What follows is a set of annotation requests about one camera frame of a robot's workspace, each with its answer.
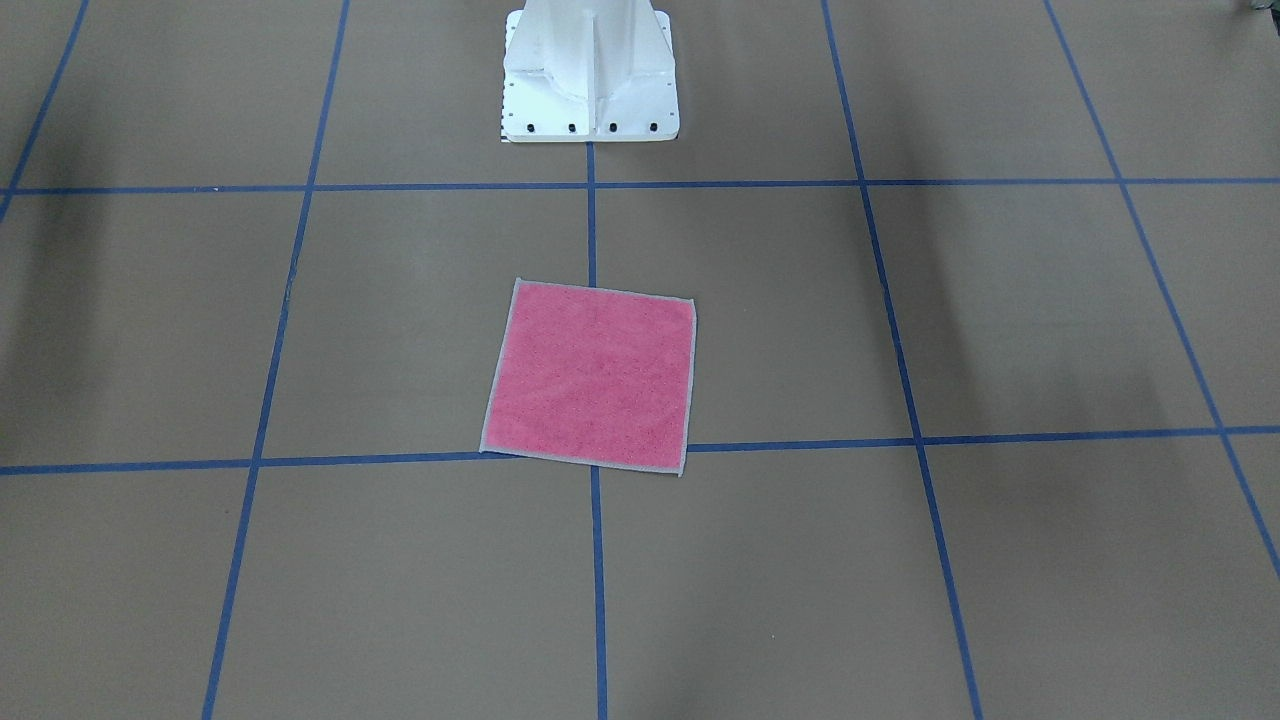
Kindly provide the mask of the pink towel with grey edge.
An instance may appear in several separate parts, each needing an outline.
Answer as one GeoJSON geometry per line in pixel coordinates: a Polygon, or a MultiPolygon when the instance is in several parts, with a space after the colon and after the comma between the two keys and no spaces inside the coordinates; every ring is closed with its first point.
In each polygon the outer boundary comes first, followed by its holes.
{"type": "Polygon", "coordinates": [[[690,299],[518,278],[479,448],[681,477],[696,342],[690,299]]]}

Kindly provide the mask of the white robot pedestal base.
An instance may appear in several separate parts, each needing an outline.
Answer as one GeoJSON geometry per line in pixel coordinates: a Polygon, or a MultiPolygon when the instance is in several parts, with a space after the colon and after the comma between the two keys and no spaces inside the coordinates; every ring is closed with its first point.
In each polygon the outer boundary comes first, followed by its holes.
{"type": "Polygon", "coordinates": [[[640,143],[680,133],[668,13],[649,1],[527,1],[504,22],[500,140],[640,143]]]}

